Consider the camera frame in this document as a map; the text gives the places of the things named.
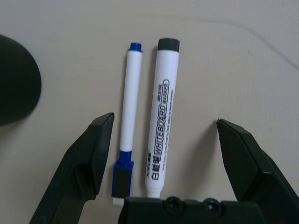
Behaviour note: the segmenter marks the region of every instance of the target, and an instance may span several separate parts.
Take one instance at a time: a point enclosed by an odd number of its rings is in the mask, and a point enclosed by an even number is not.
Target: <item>blue pen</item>
[[[141,44],[131,43],[127,56],[125,91],[121,120],[121,142],[119,159],[113,168],[113,204],[122,206],[124,198],[130,196],[134,163],[131,161],[138,89],[142,64]]]

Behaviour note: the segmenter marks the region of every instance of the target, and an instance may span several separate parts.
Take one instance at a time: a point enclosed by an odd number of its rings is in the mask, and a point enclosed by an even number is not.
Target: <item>whiteboard marker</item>
[[[164,186],[171,117],[178,71],[179,41],[159,40],[145,176],[147,196],[159,198]]]
[[[134,163],[131,161],[138,89],[142,64],[141,44],[131,43],[127,54],[127,68],[121,120],[121,142],[119,159],[113,168],[113,204],[122,206],[124,198],[130,196]]]

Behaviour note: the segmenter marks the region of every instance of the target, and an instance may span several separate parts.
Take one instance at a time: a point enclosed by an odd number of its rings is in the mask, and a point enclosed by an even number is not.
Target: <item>white table surface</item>
[[[28,223],[65,151],[91,121],[115,113],[100,194],[81,224],[117,223],[110,197],[117,157],[125,55],[143,49],[133,196],[144,195],[155,51],[178,38],[180,60],[161,197],[235,200],[215,121],[250,131],[299,194],[297,0],[3,0],[0,33],[33,55],[37,108],[0,127],[0,223]]]

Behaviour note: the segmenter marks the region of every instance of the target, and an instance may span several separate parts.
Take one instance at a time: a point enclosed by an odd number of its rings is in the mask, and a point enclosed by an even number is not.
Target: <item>black rounded object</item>
[[[172,38],[162,38],[159,40],[158,50],[173,50],[178,52],[179,40]]]
[[[177,197],[169,197],[164,201],[164,208],[170,214],[178,214],[183,211],[184,203]]]
[[[41,88],[40,72],[31,54],[16,41],[0,35],[0,126],[29,115]]]
[[[213,198],[207,198],[203,201],[203,205],[205,209],[210,213],[213,217],[218,217],[222,214],[222,205],[220,202]]]

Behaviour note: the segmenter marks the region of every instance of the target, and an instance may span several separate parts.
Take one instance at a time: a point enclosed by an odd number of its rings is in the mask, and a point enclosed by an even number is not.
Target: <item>blue marker cap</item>
[[[142,53],[142,51],[141,51],[141,44],[140,43],[132,42],[129,50],[139,51],[139,52]]]
[[[134,163],[131,161],[132,152],[120,150],[119,160],[113,167],[112,193],[114,198],[130,196]]]

